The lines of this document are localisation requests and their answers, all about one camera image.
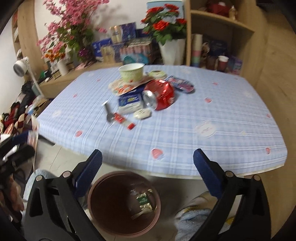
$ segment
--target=stack of paper cups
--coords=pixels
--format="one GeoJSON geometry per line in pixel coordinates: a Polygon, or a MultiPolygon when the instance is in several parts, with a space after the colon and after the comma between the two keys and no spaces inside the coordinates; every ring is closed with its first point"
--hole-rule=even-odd
{"type": "Polygon", "coordinates": [[[202,53],[202,34],[193,34],[191,51],[191,66],[200,66],[200,56],[202,53]]]}

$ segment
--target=clothes pile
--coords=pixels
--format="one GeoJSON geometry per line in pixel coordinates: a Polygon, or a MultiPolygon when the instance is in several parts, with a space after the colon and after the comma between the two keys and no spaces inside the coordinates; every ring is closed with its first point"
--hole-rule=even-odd
{"type": "Polygon", "coordinates": [[[32,83],[28,81],[22,86],[22,91],[16,102],[12,104],[10,111],[0,116],[0,134],[22,133],[24,120],[28,115],[26,109],[35,98],[36,96],[32,91],[32,83]]]}

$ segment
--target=table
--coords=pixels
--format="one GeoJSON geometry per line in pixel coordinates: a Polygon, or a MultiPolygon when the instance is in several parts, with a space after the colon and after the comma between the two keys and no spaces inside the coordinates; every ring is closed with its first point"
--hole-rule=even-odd
{"type": "Polygon", "coordinates": [[[38,117],[39,133],[73,151],[94,149],[105,163],[160,177],[200,178],[192,155],[208,158],[235,174],[254,174],[283,166],[287,149],[276,122],[253,87],[239,76],[187,66],[145,66],[191,81],[195,92],[175,92],[175,103],[146,120],[126,117],[129,131],[110,126],[101,106],[118,98],[108,84],[117,68],[85,72],[65,88],[38,117]]]}

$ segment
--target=small bottle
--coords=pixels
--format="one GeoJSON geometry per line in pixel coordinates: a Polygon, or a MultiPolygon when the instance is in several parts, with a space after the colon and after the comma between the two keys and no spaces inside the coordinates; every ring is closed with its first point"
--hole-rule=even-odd
{"type": "Polygon", "coordinates": [[[229,9],[229,18],[232,20],[236,20],[236,14],[237,10],[235,9],[234,5],[232,5],[231,9],[229,9]]]}

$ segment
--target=white wall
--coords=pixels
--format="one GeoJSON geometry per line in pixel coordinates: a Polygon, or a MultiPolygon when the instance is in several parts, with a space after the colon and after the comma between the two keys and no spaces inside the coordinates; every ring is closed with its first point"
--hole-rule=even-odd
{"type": "Polygon", "coordinates": [[[11,19],[0,35],[0,115],[7,112],[21,92],[24,79],[13,71],[17,58],[13,47],[11,19]]]}
{"type": "MultiPolygon", "coordinates": [[[[136,22],[137,28],[143,28],[141,19],[146,15],[146,3],[149,0],[110,0],[108,4],[99,6],[99,9],[94,13],[93,23],[100,24],[101,27],[109,29],[109,27],[136,22]]],[[[35,1],[35,21],[37,35],[42,39],[47,34],[45,23],[50,24],[59,18],[52,16],[45,6],[43,1],[35,1]]],[[[103,39],[108,37],[104,34],[96,34],[95,39],[103,39]]]]}

